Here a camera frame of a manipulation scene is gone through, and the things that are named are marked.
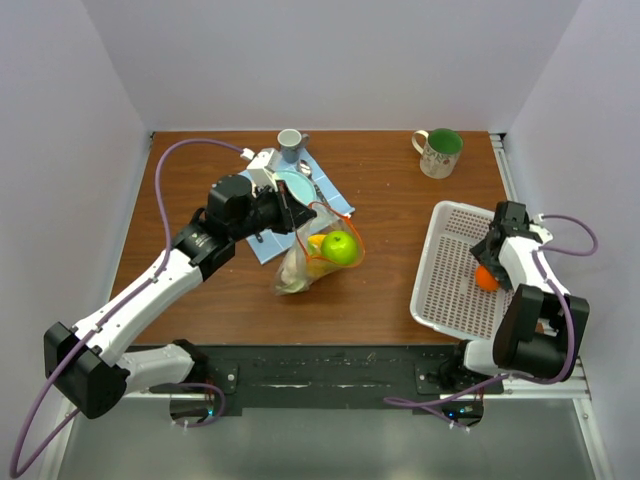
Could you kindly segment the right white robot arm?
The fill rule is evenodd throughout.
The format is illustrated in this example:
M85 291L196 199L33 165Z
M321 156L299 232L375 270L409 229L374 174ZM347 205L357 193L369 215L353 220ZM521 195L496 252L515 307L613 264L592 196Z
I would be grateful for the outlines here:
M549 245L553 235L542 225L546 218L530 217L522 203L500 202L487 235L470 249L513 296L492 339L461 343L462 358L445 369L452 390L469 392L481 375L513 375L539 384L571 376L590 306L561 284L546 260L547 251L568 252Z

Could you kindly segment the orange fruit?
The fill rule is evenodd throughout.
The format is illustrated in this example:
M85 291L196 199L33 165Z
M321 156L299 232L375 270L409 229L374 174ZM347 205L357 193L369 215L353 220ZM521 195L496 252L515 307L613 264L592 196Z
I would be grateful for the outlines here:
M478 265L474 278L476 285L484 291L495 292L500 289L500 283L494 278L494 276L482 265Z

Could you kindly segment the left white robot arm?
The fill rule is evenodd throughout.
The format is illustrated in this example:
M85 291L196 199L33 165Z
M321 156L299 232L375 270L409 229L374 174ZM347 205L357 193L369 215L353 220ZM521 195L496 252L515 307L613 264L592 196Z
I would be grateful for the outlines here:
M46 331L48 383L89 419L103 416L125 395L156 385L200 390L207 380L207 360L190 343L175 341L137 353L129 346L170 305L231 260L237 242L264 230L293 233L316 216L282 180L255 187L239 174L221 178L206 205L149 269L72 327L56 323Z

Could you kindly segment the clear zip top bag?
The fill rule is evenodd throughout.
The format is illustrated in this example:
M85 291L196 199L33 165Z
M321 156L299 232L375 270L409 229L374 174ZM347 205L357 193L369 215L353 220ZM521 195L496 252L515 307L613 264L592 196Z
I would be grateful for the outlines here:
M309 207L316 217L294 233L272 282L277 296L308 291L321 278L355 268L364 260L365 245L349 214L319 201Z

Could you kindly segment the green apple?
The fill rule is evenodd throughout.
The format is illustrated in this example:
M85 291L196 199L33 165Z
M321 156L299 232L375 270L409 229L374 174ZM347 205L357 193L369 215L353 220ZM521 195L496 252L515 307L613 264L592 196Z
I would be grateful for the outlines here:
M321 253L326 259L339 265L351 265L358 257L358 245L350 233L335 230L324 237Z

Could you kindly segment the toy cabbage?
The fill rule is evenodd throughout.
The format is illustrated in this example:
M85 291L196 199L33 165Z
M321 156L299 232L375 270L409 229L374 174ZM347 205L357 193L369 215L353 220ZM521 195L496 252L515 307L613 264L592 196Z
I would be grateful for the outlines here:
M273 282L276 295L290 295L307 291L312 283L309 264L304 257L287 254L282 260Z

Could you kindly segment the yellow banana bunch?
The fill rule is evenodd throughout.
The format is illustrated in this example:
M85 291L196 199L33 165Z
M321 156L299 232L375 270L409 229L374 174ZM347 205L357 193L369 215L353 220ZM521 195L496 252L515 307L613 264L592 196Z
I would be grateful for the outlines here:
M312 280L318 280L328 274L342 269L342 266L325 258L322 254L322 243L325 234L311 235L307 240L307 274Z

